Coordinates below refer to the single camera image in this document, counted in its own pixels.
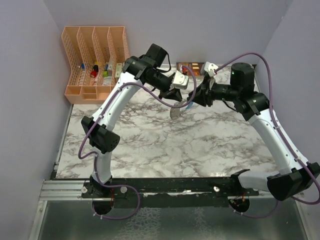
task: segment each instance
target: marble surface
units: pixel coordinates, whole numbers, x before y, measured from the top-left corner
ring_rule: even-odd
[[[216,76],[217,83],[229,82],[230,68]],[[182,96],[193,89],[192,81]],[[77,157],[85,136],[84,115],[91,116],[99,105],[74,105],[58,166],[57,179],[88,178],[93,157]],[[273,172],[275,162],[264,142],[243,117],[222,102],[211,107],[193,104],[180,117],[170,118],[170,108],[139,90],[121,113],[113,130],[120,143],[112,153],[114,178],[221,177],[242,169]],[[89,141],[84,153],[91,150]]]

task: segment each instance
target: orange plastic organizer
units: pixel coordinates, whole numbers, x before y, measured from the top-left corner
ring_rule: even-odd
[[[115,87],[116,65],[130,57],[124,26],[66,26],[62,42],[71,75],[64,95],[72,104],[101,104]],[[91,77],[94,63],[99,71]],[[112,64],[109,85],[103,85],[107,64]]]

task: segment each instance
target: screw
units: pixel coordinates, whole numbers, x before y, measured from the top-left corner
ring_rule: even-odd
[[[125,187],[125,186],[122,186],[121,188],[120,188],[120,192],[121,193],[123,193],[123,194],[125,194],[126,192],[127,192],[127,187]]]
[[[214,186],[214,187],[213,187],[213,190],[214,190],[216,193],[220,192],[220,188],[217,187],[217,186]]]
[[[87,192],[88,192],[88,189],[85,186],[83,186],[81,188],[81,193],[86,194]]]

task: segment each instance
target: white wall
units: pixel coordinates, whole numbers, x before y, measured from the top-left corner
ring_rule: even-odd
[[[28,239],[69,104],[61,32],[42,0],[0,1],[0,233]]]
[[[130,53],[152,43],[176,61],[223,64],[263,53],[292,0],[44,0],[58,28],[126,26]],[[255,57],[245,58],[257,63]]]
[[[320,163],[319,13],[319,0],[294,0],[263,54],[271,68],[277,116],[312,163]],[[262,61],[257,66],[257,79],[267,94],[267,74]],[[314,185],[305,193],[309,200],[318,199]],[[320,236],[320,206],[310,206],[309,213]]]

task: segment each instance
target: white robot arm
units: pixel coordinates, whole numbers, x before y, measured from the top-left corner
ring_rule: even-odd
[[[102,183],[108,182],[112,177],[110,171],[112,150],[118,145],[120,139],[112,131],[125,105],[139,90],[138,85],[142,86],[149,83],[160,90],[160,98],[174,99],[179,102],[182,100],[179,89],[187,87],[188,77],[182,76],[180,72],[171,77],[166,77],[156,69],[161,65],[166,56],[165,53],[162,48],[153,44],[142,58],[131,57],[127,59],[123,73],[121,73],[115,88],[103,105],[92,115],[92,118],[84,117],[82,119],[81,123],[86,133],[93,123],[99,120],[89,139],[94,151],[98,154],[97,171]],[[246,63],[233,64],[231,66],[230,84],[215,83],[215,74],[212,71],[214,66],[213,63],[209,62],[203,65],[204,80],[197,87],[192,101],[204,107],[211,106],[214,100],[233,102],[236,110],[261,136],[278,168],[278,171],[273,173],[254,172],[249,169],[235,173],[234,175],[238,178],[241,187],[270,192],[280,201],[310,187],[312,184],[310,176],[291,154],[277,131],[277,128],[281,128],[281,125],[278,123],[275,126],[272,121],[268,98],[264,94],[254,91],[254,70],[251,66]],[[129,83],[135,85],[127,85],[120,91],[120,86]],[[283,129],[282,133],[290,146],[296,150],[301,162],[317,177],[320,173],[319,165],[309,163]],[[95,172],[91,176],[97,181]]]

